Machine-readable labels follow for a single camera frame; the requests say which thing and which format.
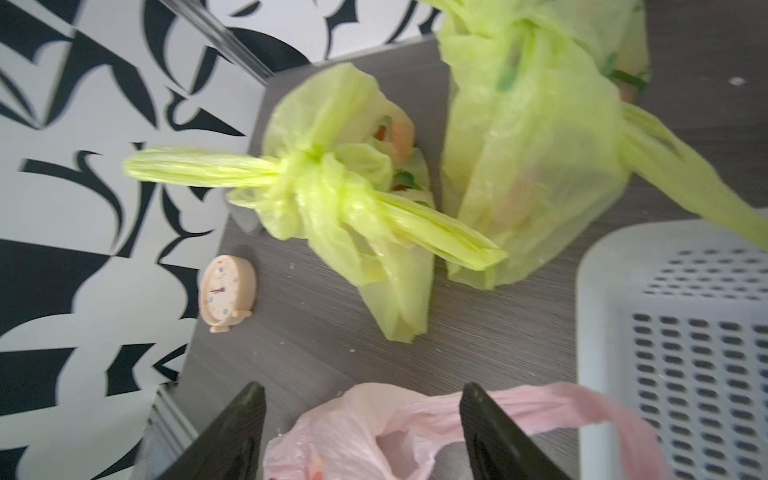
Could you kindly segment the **pink plastic bag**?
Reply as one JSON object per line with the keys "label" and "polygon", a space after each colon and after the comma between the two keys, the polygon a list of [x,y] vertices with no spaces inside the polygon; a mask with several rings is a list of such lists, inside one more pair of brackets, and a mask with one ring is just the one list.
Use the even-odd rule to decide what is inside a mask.
{"label": "pink plastic bag", "polygon": [[[569,383],[493,391],[492,400],[527,435],[605,422],[618,434],[627,479],[670,479],[653,428],[610,397]],[[427,396],[365,383],[304,414],[271,440],[266,479],[428,479],[438,453],[464,441],[461,395]]]}

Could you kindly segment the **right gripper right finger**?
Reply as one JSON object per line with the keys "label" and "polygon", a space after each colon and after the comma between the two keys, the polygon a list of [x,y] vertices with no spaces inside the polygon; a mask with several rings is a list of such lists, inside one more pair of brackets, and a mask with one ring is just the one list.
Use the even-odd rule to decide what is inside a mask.
{"label": "right gripper right finger", "polygon": [[475,480],[568,480],[476,383],[464,386],[459,414]]}

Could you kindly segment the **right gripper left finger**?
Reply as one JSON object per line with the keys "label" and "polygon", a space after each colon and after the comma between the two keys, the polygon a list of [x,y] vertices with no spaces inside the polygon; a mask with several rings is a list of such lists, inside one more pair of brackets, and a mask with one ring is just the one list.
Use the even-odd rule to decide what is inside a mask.
{"label": "right gripper left finger", "polygon": [[254,479],[266,412],[264,387],[248,383],[159,478]]}

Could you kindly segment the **white plastic basket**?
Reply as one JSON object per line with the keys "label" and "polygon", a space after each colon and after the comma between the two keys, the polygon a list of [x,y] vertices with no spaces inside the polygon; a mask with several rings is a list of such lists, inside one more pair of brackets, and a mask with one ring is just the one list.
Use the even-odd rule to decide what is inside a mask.
{"label": "white plastic basket", "polygon": [[596,242],[576,279],[580,384],[655,431],[679,479],[767,475],[767,255],[703,220]]}

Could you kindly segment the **green plastic bag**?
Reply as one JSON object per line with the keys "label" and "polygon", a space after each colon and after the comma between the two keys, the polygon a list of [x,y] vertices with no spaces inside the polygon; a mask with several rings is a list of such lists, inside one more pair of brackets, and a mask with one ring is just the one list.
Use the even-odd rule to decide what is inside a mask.
{"label": "green plastic bag", "polygon": [[767,221],[634,98],[651,69],[641,1],[438,1],[451,74],[443,206],[506,258],[451,262],[482,290],[559,255],[633,175],[758,247]]}
{"label": "green plastic bag", "polygon": [[442,258],[472,271],[500,263],[490,239],[438,211],[409,116],[350,63],[327,68],[272,112],[258,157],[192,147],[140,151],[142,181],[223,188],[276,239],[303,239],[355,286],[384,337],[424,334]]}

